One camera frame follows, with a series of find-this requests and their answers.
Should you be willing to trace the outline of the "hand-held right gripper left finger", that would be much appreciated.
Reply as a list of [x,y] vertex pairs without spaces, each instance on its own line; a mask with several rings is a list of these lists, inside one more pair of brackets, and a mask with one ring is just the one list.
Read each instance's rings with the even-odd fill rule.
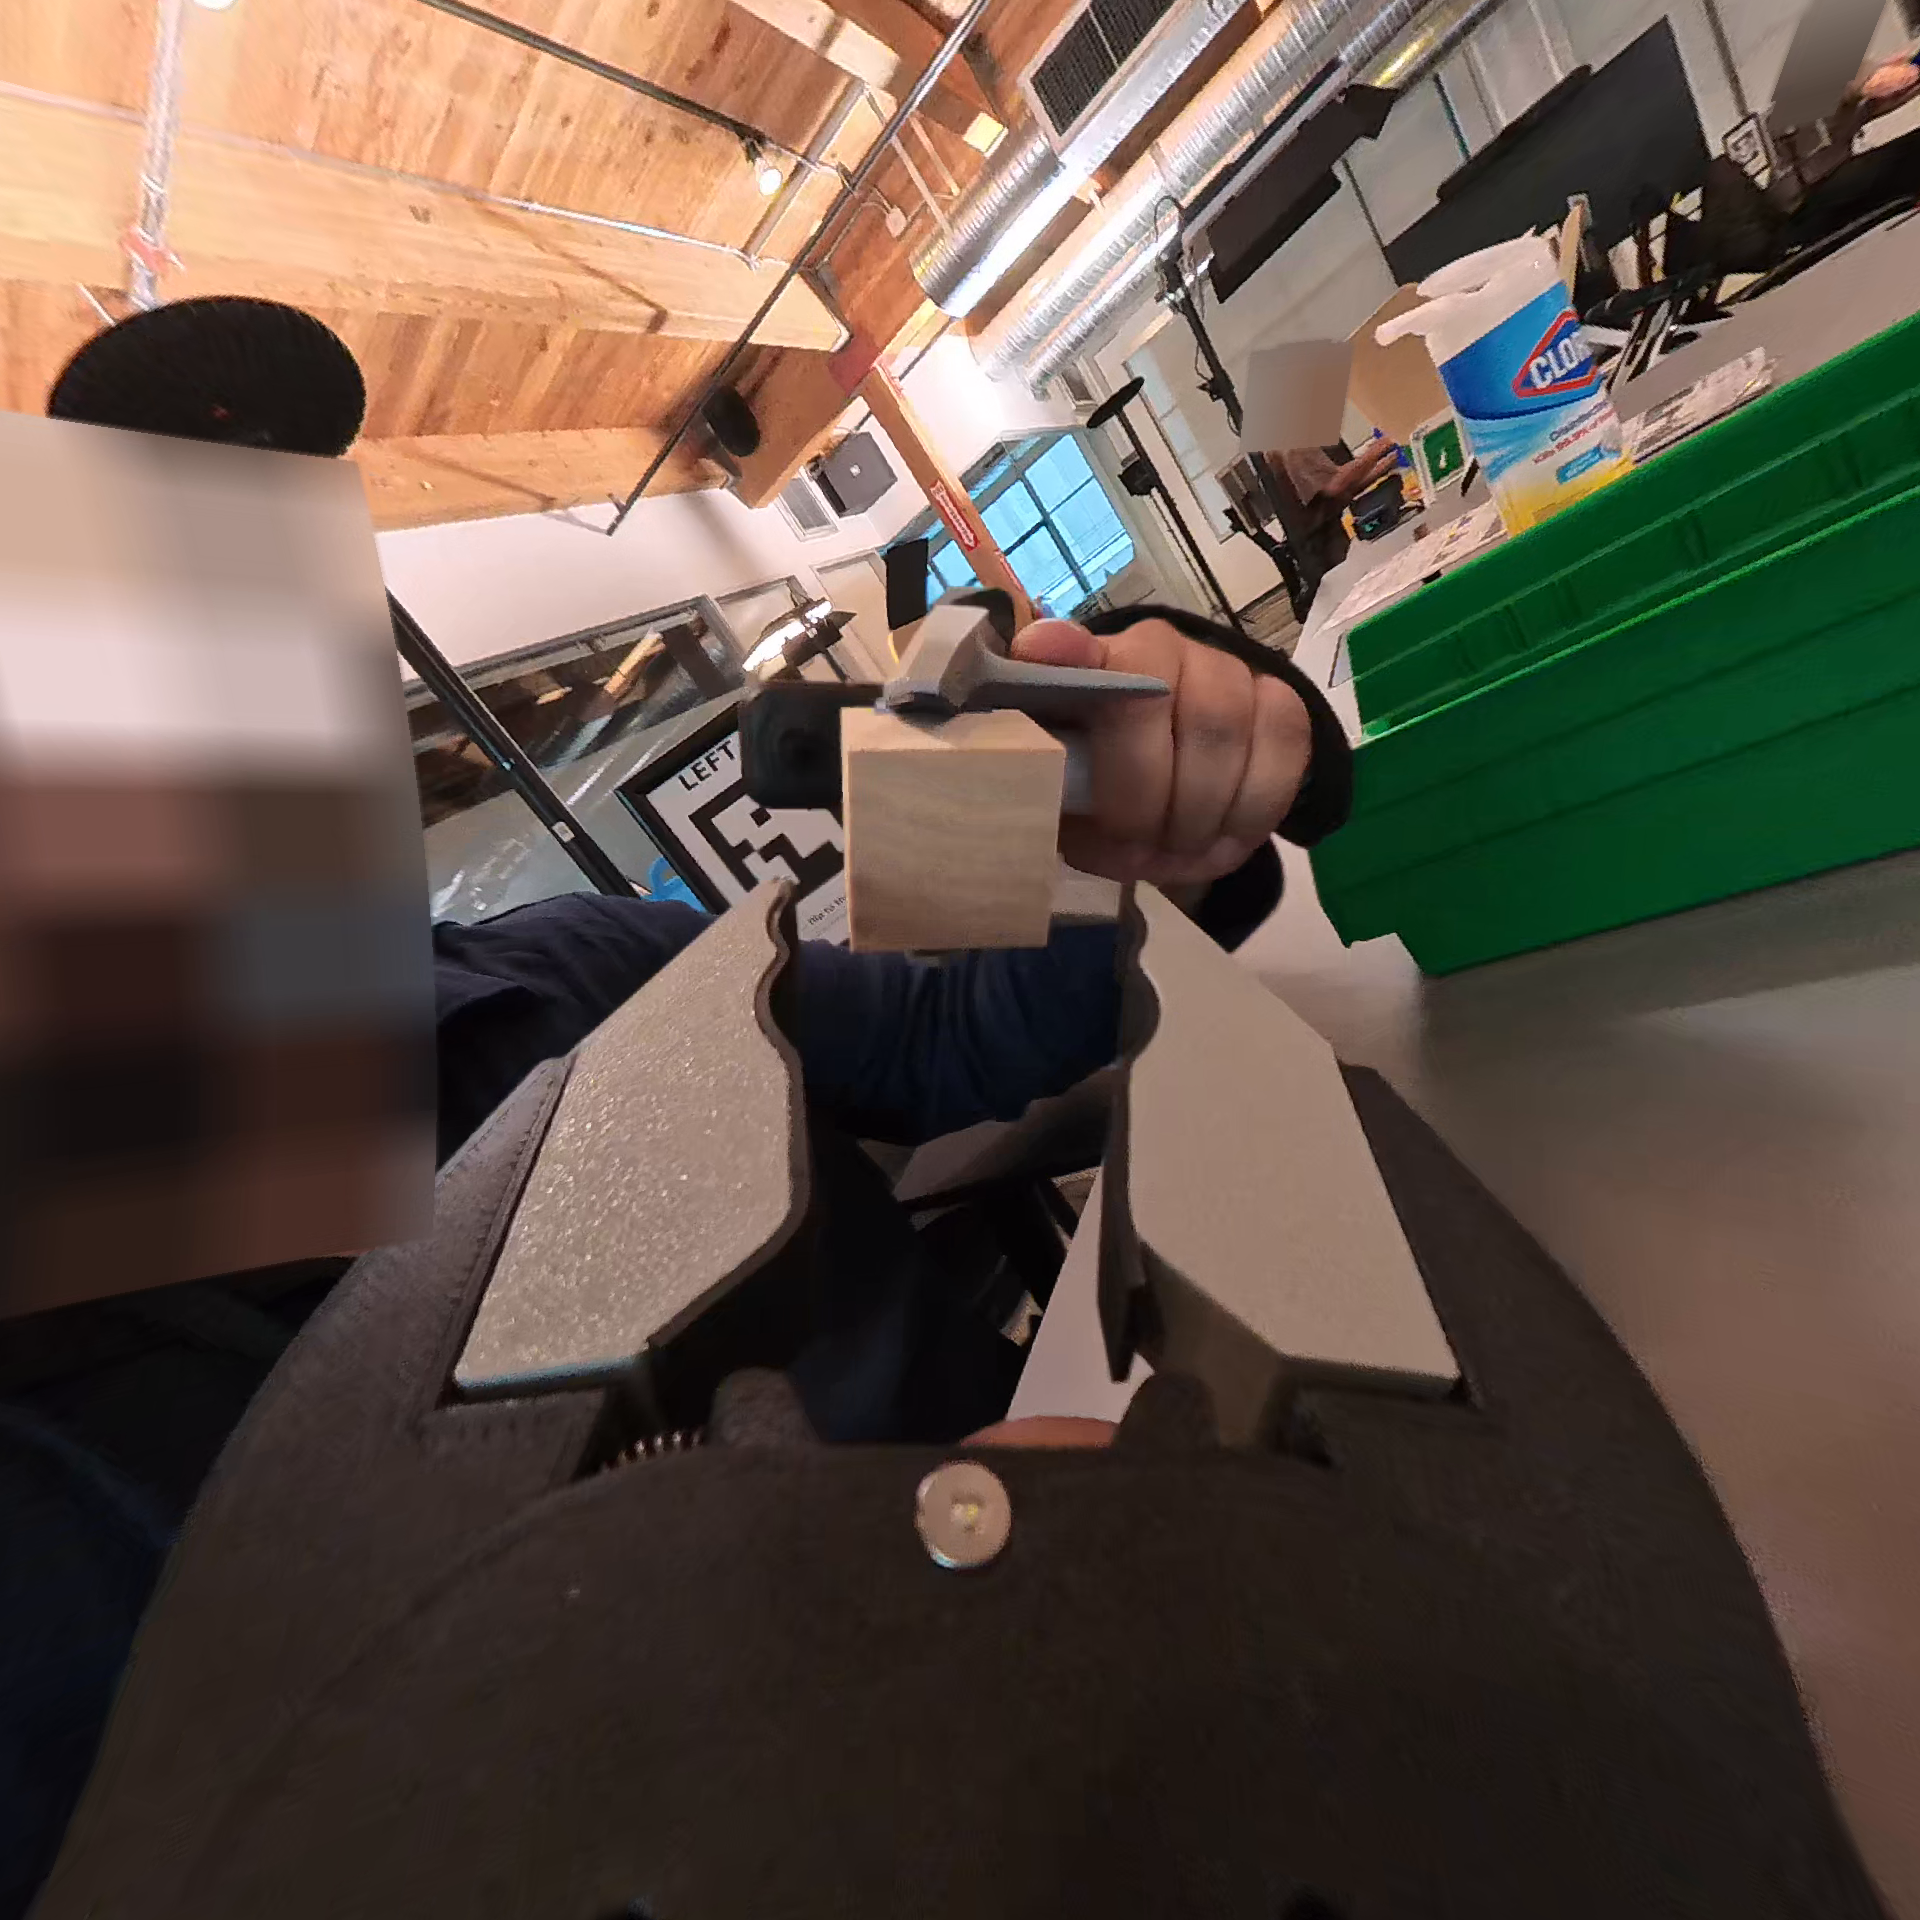
[[805,1096],[774,1013],[793,898],[761,883],[573,1052],[450,1373],[464,1396],[637,1381],[797,1232]]

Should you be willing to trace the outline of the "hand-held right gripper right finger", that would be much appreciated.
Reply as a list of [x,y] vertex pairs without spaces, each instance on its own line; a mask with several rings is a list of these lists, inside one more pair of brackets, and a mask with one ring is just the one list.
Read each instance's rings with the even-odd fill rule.
[[1309,1387],[1461,1386],[1333,1047],[1151,886],[1119,914],[1094,1311],[1111,1378],[1198,1381],[1230,1446]]

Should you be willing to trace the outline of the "blue-striped wooden cube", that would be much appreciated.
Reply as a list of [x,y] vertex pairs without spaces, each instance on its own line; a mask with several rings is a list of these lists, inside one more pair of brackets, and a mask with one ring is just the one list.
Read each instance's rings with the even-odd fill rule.
[[1019,711],[839,725],[847,946],[1032,950],[1061,878],[1067,750]]

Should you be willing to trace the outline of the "green plastic bin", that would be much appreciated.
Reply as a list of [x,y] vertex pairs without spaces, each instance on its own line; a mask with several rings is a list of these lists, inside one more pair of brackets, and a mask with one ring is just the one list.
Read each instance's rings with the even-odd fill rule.
[[1344,946],[1427,976],[1915,851],[1918,322],[1347,629]]

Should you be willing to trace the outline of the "person's left forearm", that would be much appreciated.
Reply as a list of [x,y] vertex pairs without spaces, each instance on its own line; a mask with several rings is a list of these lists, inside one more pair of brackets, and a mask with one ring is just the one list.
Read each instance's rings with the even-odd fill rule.
[[883,1146],[1019,1120],[1119,1055],[1119,926],[946,959],[805,943],[774,1008],[806,1107]]

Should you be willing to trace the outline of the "person's left hand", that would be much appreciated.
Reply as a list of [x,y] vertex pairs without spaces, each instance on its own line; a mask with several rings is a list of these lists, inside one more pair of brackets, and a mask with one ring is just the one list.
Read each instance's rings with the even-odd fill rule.
[[1013,656],[1165,685],[1085,722],[1087,812],[1063,815],[1057,835],[1078,872],[1198,898],[1273,839],[1306,783],[1305,699],[1162,614],[1128,614],[1106,635],[1045,618],[1015,635]]

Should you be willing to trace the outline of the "black-white patterned sign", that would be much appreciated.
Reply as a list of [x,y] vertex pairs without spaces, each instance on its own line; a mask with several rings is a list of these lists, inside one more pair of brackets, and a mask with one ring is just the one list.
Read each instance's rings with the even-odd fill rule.
[[704,719],[649,752],[615,796],[683,893],[725,914],[782,880],[799,936],[847,943],[845,836],[829,807],[771,807],[747,789],[736,719]]

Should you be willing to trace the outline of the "cardboard box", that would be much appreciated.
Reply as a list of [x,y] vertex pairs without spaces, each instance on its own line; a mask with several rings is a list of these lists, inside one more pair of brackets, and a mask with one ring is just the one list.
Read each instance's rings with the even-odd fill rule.
[[1417,285],[1401,285],[1351,336],[1347,408],[1393,444],[1409,444],[1427,420],[1450,412],[1446,388],[1423,346],[1407,334],[1389,346],[1378,330],[1422,303]]

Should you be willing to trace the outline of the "black hanging screen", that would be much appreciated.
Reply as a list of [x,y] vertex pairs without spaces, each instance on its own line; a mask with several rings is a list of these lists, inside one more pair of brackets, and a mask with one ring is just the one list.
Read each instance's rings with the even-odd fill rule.
[[1378,136],[1395,100],[1391,87],[1347,84],[1271,131],[1193,231],[1213,300],[1230,302],[1333,198],[1337,165]]

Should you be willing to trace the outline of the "ceiling air vent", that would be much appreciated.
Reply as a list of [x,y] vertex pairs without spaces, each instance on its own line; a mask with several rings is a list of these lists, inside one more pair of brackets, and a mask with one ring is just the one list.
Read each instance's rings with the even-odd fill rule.
[[1021,74],[1023,96],[1054,139],[1064,139],[1109,98],[1173,10],[1175,2],[1085,2],[1067,14]]

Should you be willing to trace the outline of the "disinfecting wipes canister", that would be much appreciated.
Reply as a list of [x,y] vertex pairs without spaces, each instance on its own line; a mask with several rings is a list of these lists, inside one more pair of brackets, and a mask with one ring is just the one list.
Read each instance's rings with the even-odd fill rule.
[[1625,426],[1549,237],[1463,256],[1418,285],[1427,349],[1472,459],[1518,538],[1625,478]]

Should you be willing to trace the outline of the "white printed paper sheet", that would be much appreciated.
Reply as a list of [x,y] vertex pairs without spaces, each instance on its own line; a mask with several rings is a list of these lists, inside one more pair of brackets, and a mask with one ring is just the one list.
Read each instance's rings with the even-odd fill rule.
[[1643,463],[1771,391],[1776,359],[1754,347],[1625,420],[1623,448]]

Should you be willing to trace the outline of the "black computer monitor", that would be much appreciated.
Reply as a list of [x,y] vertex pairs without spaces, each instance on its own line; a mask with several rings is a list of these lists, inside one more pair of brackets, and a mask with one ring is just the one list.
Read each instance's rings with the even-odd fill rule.
[[1573,196],[1590,207],[1599,248],[1619,244],[1640,212],[1701,187],[1711,156],[1667,18],[1611,61],[1578,67],[1465,159],[1434,204],[1382,244],[1395,284],[1530,229],[1555,229]]

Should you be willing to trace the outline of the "black wall speaker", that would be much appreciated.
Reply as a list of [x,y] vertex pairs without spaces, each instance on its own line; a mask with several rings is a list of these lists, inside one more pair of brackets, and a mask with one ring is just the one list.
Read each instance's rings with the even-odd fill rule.
[[897,468],[870,430],[854,430],[813,458],[806,478],[835,519],[856,519],[883,501]]

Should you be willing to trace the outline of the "silver air duct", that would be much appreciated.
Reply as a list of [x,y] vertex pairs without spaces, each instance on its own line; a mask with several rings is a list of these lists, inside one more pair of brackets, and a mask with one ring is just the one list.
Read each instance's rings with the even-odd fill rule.
[[1238,12],[1238,2],[1175,2],[1109,98],[1064,139],[1045,131],[1019,87],[1026,119],[912,259],[920,295],[952,319],[971,312]]
[[1159,285],[1159,260],[1231,205],[1314,115],[1395,96],[1446,61],[1498,2],[1275,5],[1189,98],[1093,220],[974,336],[990,380],[1047,386]]

